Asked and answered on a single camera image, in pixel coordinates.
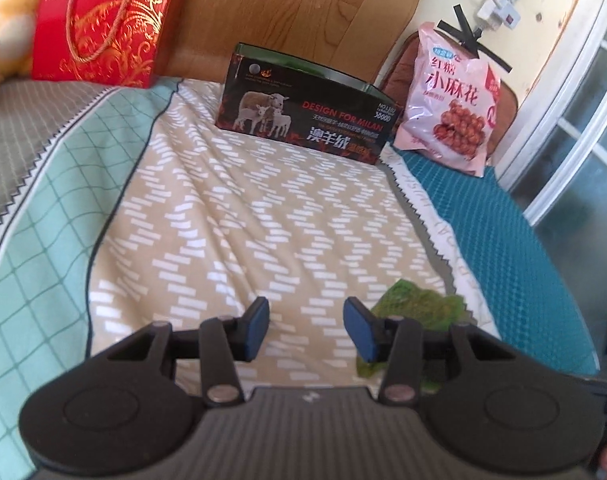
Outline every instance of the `rope handle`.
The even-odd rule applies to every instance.
[[[117,30],[119,29],[119,26],[126,15],[126,7],[128,6],[129,2],[130,0],[121,0],[121,5],[117,11],[115,21],[110,27],[104,42],[98,47],[97,50],[95,50],[95,52],[90,54],[90,56],[82,57],[79,55],[77,47],[72,40],[71,27],[74,25],[72,22],[72,6],[74,6],[74,0],[68,0],[68,7],[66,8],[66,41],[68,42],[70,54],[77,63],[89,63],[90,61],[95,61],[112,44],[112,42],[115,40],[115,36],[117,35]]]

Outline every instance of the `green crumpled object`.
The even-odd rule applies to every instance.
[[[399,280],[381,297],[372,313],[376,317],[404,316],[419,321],[426,330],[448,330],[452,323],[468,320],[465,301],[461,296],[442,296],[434,290],[427,290],[408,280]],[[370,378],[386,363],[366,363],[357,356],[357,375]]]

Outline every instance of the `wooden headboard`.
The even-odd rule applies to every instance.
[[[372,81],[419,0],[185,0],[162,75],[223,81],[237,42]]]

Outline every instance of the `gold floral pattern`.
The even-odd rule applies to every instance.
[[[68,57],[59,63],[62,72],[79,80],[104,80],[118,76],[124,86],[143,86],[154,63],[164,13],[164,0],[132,0],[112,44],[95,60],[77,63]],[[107,37],[121,0],[104,2],[73,20],[73,41],[81,56],[94,52]]]

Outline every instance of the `sheep image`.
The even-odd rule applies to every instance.
[[[246,92],[239,103],[239,112],[244,108],[254,108],[255,105],[266,106],[271,108],[268,111],[264,119],[261,121],[260,132],[264,132],[268,121],[272,120],[272,108],[275,110],[284,109],[284,101],[288,97],[284,97],[282,94],[264,94],[262,92]]]
[[[273,108],[272,112],[272,128],[270,128],[269,137],[272,137],[272,132],[275,132],[275,136],[279,137],[281,134],[282,137],[285,137],[288,134],[288,130],[290,129],[290,116],[282,115],[281,110],[277,110]]]
[[[253,135],[255,126],[257,126],[257,123],[263,120],[266,110],[268,110],[268,107],[261,105],[254,105],[252,108],[240,108],[239,115],[235,119],[232,129],[236,130],[239,128],[240,131],[243,131],[246,121],[252,121],[252,125],[250,126],[250,135]]]

